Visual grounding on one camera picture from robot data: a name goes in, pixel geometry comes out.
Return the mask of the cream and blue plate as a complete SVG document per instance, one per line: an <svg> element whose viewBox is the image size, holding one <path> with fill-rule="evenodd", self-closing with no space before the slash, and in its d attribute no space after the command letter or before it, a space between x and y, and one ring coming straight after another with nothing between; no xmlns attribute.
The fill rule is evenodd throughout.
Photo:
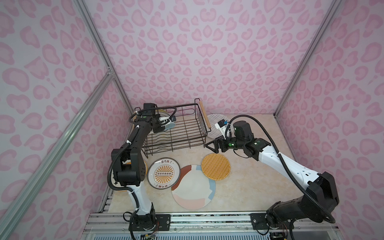
<svg viewBox="0 0 384 240"><path fill-rule="evenodd" d="M164 132L168 131L176 126L175 122L169 121L164 125Z"/></svg>

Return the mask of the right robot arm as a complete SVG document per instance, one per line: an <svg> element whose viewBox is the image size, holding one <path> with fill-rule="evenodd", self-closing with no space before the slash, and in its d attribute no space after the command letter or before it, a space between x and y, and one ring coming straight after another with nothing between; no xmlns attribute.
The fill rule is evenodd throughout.
<svg viewBox="0 0 384 240"><path fill-rule="evenodd" d="M247 158L259 161L286 177L302 192L302 196L290 201L276 202L266 211L265 225L278 228L288 221L310 219L315 223L336 222L332 211L339 204L334 177L328 173L318 173L282 154L273 139L256 138L246 121L224 119L215 124L220 136L206 144L218 154L227 150L242 150Z"/></svg>

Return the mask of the white cloud motif plate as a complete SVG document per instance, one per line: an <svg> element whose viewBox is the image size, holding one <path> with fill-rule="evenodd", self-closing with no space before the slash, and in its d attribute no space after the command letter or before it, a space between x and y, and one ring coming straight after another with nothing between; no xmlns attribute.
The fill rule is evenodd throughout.
<svg viewBox="0 0 384 240"><path fill-rule="evenodd" d="M158 111L158 113L156 114L156 117L159 119L159 117L168 117L168 116L171 116L169 113L167 113L166 111Z"/></svg>

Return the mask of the white grid pattern plate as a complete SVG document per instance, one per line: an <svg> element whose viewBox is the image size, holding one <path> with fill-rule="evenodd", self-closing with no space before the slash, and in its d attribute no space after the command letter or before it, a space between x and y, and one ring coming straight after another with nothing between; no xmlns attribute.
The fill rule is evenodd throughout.
<svg viewBox="0 0 384 240"><path fill-rule="evenodd" d="M223 131L220 130L219 122L224 120L229 122L230 118L222 114L209 114L208 121L211 125L210 130L208 131L208 138L215 139L217 137L223 136Z"/></svg>

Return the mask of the black wire dish rack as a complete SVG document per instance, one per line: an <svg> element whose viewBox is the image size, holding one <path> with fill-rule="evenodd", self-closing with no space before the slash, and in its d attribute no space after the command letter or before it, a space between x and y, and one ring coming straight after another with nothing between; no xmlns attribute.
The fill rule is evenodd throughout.
<svg viewBox="0 0 384 240"><path fill-rule="evenodd" d="M150 124L141 118L143 109L136 108L131 116L135 124L144 123L146 130L142 131L141 139L144 141L142 152L149 155L170 152L184 148L192 148L206 143L211 125L208 121L203 102L197 98L193 103L176 106L157 107L156 110L166 111L176 117L176 126L168 131L153 133Z"/></svg>

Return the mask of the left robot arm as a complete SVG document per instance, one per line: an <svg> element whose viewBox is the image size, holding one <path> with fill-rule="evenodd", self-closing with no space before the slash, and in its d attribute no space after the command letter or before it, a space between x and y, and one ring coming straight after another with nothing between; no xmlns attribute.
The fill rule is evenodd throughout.
<svg viewBox="0 0 384 240"><path fill-rule="evenodd" d="M157 105L145 103L143 110L129 118L134 129L126 142L111 153L108 186L114 191L127 191L130 194L134 204L129 219L131 232L139 229L152 231L157 227L154 205L142 186L146 176L142 147L148 134L157 127L161 128L159 117Z"/></svg>

